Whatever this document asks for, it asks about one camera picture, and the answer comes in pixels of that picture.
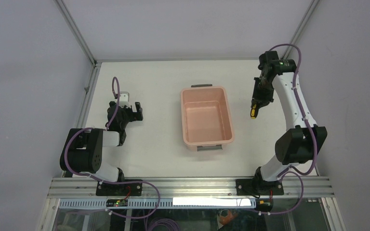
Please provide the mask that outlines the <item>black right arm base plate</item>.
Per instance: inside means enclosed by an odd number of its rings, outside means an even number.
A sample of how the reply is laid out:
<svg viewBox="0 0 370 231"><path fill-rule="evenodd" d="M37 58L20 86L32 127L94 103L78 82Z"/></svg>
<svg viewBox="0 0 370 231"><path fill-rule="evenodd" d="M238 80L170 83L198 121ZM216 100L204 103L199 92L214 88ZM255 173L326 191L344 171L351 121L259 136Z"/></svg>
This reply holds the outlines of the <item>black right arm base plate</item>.
<svg viewBox="0 0 370 231"><path fill-rule="evenodd" d="M279 181L263 181L255 178L236 179L237 195L265 196L283 195L284 189Z"/></svg>

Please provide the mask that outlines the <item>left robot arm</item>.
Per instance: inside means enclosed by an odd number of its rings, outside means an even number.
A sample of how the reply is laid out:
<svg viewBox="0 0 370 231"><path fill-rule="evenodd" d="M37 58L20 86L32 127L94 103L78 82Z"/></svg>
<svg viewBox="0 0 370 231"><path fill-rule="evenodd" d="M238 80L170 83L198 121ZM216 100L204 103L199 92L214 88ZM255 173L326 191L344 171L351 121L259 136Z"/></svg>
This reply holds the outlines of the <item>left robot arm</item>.
<svg viewBox="0 0 370 231"><path fill-rule="evenodd" d="M117 105L109 102L106 127L72 128L67 136L61 157L60 167L78 176L92 177L101 183L107 183L107 189L113 195L121 195L126 189L121 168L114 167L103 160L104 147L122 146L126 140L126 127L130 122L142 121L143 109L139 102Z"/></svg>

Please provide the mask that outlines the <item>yellow black screwdriver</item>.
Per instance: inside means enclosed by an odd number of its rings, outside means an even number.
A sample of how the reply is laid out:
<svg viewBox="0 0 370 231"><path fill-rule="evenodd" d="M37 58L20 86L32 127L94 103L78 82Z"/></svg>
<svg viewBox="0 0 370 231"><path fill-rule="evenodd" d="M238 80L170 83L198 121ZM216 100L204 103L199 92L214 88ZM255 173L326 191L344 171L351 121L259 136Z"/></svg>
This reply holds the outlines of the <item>yellow black screwdriver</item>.
<svg viewBox="0 0 370 231"><path fill-rule="evenodd" d="M251 107L251 112L250 112L250 117L252 119L255 119L257 116L258 116L258 112L259 112L259 104L254 104L252 107Z"/></svg>

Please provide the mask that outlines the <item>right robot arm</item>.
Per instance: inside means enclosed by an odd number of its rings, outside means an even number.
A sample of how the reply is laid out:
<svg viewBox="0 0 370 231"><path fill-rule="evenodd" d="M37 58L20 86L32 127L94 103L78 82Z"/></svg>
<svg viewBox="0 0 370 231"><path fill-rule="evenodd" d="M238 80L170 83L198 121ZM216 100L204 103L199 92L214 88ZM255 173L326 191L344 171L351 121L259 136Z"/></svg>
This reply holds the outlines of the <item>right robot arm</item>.
<svg viewBox="0 0 370 231"><path fill-rule="evenodd" d="M286 132L275 143L274 156L257 168L252 189L259 195L280 190L281 179L290 169L305 176L314 168L327 130L312 117L299 86L299 66L292 59L280 59L276 51L259 56L261 74L254 78L251 118L278 95L286 122Z"/></svg>

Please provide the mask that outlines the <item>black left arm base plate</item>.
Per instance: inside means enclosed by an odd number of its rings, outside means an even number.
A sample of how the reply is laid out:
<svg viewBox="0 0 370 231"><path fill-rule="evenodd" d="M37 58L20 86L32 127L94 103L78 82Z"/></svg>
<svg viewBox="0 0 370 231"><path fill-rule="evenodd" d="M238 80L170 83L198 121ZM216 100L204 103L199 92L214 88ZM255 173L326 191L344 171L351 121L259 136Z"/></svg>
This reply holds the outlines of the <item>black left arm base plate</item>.
<svg viewBox="0 0 370 231"><path fill-rule="evenodd" d="M141 196L143 184L140 182L127 183L127 184L107 184L97 183L96 196Z"/></svg>

